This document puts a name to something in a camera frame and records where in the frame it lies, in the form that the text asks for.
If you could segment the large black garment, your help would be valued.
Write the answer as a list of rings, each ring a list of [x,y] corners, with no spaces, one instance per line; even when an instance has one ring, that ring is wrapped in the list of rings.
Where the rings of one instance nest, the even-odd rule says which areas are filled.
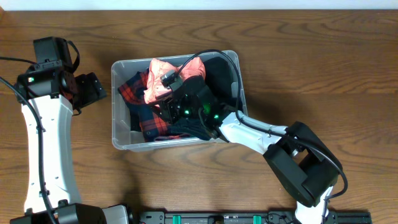
[[[141,122],[143,119],[141,106],[133,106],[130,109],[130,119],[131,119],[131,131],[141,132],[142,131]]]

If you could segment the pink garment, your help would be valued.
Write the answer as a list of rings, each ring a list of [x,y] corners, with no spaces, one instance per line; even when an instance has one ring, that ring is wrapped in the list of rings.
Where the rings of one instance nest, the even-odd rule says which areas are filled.
[[[158,96],[162,96],[171,92],[171,90],[166,89],[161,83],[161,76],[165,75],[169,71],[177,72],[182,68],[182,66],[175,67],[168,62],[164,62],[153,58],[150,62],[148,79],[147,79],[147,90],[144,91],[144,101],[146,104],[155,102]],[[199,57],[195,57],[187,63],[183,70],[179,73],[182,80],[193,77],[202,76],[206,77],[205,65]]]

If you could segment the red navy plaid shirt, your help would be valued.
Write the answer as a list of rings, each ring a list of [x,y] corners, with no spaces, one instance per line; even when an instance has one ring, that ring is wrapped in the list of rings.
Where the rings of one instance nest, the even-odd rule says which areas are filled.
[[[156,115],[144,101],[144,91],[147,89],[147,79],[149,70],[137,72],[127,82],[118,88],[118,93],[122,96],[127,108],[133,106],[142,107],[143,119],[141,122],[141,133],[145,142],[168,141],[174,139],[191,138],[187,133],[171,132],[171,125]]]

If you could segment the black garment with tag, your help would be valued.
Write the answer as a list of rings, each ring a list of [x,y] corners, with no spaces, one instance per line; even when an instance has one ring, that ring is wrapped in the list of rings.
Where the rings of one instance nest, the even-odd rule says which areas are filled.
[[[203,64],[206,72],[205,83],[214,96],[222,103],[234,106],[236,104],[232,90],[234,80],[229,63],[224,58],[214,57],[206,60]]]

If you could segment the clear plastic storage container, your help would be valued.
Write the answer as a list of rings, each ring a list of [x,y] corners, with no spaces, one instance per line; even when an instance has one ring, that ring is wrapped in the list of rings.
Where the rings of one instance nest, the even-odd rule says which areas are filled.
[[[229,56],[237,69],[239,70],[239,78],[241,79],[241,102],[243,103],[243,109],[245,115],[248,115],[248,109],[246,106],[246,99],[243,88],[242,75],[239,65],[238,54],[233,50],[223,50],[223,52]],[[188,55],[175,55],[169,57],[158,57],[159,60],[171,63],[172,65],[182,65],[187,61],[193,54]],[[199,55],[203,62],[214,57],[223,57],[221,54],[216,52],[207,52]],[[131,131],[131,119],[130,112],[127,108],[122,96],[118,93],[118,88],[125,82],[127,82],[137,72],[143,72],[149,68],[152,58],[141,58],[134,60],[119,60],[113,63],[111,67],[111,83],[112,83],[112,143],[116,149],[119,150],[130,150],[133,152],[152,151],[154,149],[162,149],[167,147],[179,147],[194,144],[204,143],[225,143],[220,139],[211,139],[209,141],[202,141],[198,138],[184,138],[175,139],[168,141],[154,141],[145,142],[143,134],[137,131]]]

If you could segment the dark navy garment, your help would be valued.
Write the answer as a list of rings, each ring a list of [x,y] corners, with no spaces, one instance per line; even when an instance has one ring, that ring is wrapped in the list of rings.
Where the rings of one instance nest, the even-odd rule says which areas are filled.
[[[218,98],[207,104],[201,104],[198,98],[191,102],[183,100],[177,105],[178,120],[170,129],[172,133],[187,133],[204,141],[229,142],[221,133],[221,124],[230,113],[242,109],[241,98]]]

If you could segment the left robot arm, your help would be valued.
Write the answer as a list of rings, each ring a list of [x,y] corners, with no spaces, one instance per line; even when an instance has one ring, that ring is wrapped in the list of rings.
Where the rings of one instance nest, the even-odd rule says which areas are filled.
[[[36,63],[17,78],[29,140],[25,214],[11,223],[131,223],[126,205],[81,202],[73,170],[70,126],[74,110],[106,96],[94,73],[74,76],[61,60]]]

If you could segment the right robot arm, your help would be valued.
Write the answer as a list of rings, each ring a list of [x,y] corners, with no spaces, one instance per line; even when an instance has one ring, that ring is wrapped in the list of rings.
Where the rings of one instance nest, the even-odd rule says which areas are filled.
[[[297,201],[295,223],[325,223],[332,189],[344,177],[338,159],[305,124],[274,126],[247,117],[238,106],[222,103],[202,76],[183,80],[163,75],[167,93],[159,114],[172,130],[201,140],[221,139],[246,146],[268,163],[284,189]]]

